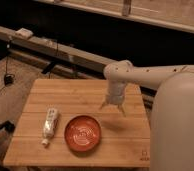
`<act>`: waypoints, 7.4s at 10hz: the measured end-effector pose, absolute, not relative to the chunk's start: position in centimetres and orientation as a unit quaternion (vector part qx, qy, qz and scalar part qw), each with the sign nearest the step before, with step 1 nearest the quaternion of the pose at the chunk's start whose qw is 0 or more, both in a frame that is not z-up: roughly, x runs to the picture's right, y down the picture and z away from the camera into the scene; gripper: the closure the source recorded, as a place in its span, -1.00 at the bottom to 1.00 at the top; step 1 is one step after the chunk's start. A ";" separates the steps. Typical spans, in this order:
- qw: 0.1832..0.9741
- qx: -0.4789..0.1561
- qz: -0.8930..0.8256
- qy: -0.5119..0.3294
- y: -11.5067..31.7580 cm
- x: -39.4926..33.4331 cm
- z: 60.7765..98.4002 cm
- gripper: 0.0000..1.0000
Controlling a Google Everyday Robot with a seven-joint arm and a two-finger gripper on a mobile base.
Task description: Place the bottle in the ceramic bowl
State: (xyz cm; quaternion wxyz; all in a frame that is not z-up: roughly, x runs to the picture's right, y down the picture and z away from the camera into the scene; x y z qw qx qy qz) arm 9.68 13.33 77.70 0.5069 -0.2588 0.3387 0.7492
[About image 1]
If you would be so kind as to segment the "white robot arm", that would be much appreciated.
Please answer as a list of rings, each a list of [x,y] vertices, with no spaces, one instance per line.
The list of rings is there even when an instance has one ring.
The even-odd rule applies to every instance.
[[[156,91],[149,171],[194,171],[194,65],[136,67],[123,60],[105,66],[103,74],[104,105],[120,107],[129,83]]]

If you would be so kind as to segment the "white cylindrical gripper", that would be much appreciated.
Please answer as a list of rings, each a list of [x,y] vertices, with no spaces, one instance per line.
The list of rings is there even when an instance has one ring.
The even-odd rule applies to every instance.
[[[125,82],[118,82],[118,81],[109,81],[107,94],[106,94],[106,101],[103,102],[100,106],[100,110],[103,109],[108,104],[118,105],[117,108],[126,117],[125,110],[123,105],[121,105],[125,98],[125,88],[127,84]]]

